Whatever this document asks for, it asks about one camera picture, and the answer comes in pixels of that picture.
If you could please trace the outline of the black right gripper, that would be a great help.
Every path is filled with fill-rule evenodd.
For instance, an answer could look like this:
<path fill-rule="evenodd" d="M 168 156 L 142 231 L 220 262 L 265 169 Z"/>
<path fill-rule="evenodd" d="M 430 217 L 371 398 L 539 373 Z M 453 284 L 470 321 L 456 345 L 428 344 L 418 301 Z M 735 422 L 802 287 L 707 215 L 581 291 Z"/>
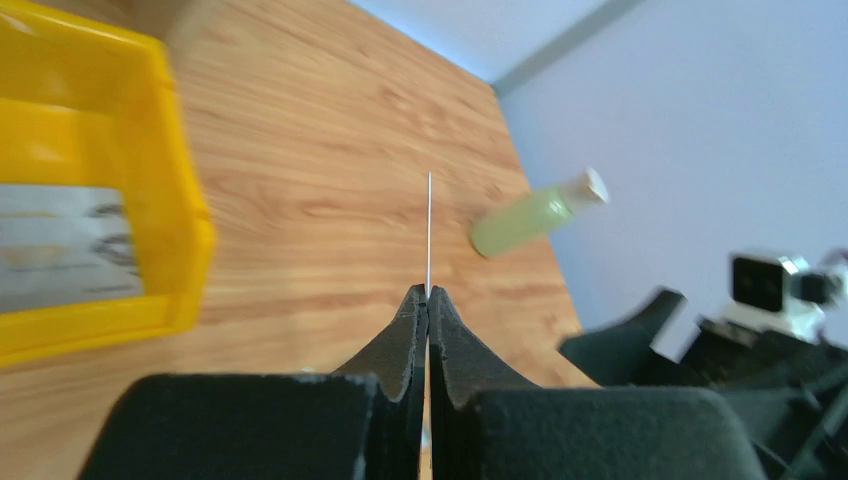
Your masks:
<path fill-rule="evenodd" d="M 698 374 L 744 423 L 767 478 L 846 478 L 846 349 L 702 319 L 680 365 L 652 343 L 684 303 L 658 289 L 620 322 L 565 339 L 559 353 L 603 387 L 694 386 Z"/>

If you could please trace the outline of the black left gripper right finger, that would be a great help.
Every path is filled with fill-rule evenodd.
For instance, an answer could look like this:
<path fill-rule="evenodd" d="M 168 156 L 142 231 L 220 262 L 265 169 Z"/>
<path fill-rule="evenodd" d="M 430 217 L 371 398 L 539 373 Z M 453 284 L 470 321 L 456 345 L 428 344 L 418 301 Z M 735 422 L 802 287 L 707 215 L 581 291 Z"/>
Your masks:
<path fill-rule="evenodd" d="M 761 479 L 741 420 L 698 388 L 542 388 L 428 301 L 437 479 Z"/>

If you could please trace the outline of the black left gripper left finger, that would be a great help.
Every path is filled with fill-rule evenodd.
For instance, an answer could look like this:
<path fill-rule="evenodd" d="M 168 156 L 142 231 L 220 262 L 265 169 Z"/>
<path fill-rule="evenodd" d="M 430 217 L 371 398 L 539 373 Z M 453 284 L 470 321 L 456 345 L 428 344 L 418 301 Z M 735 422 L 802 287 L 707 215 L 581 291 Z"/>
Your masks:
<path fill-rule="evenodd" d="M 330 373 L 156 374 L 116 401 L 83 479 L 415 479 L 425 288 Z"/>

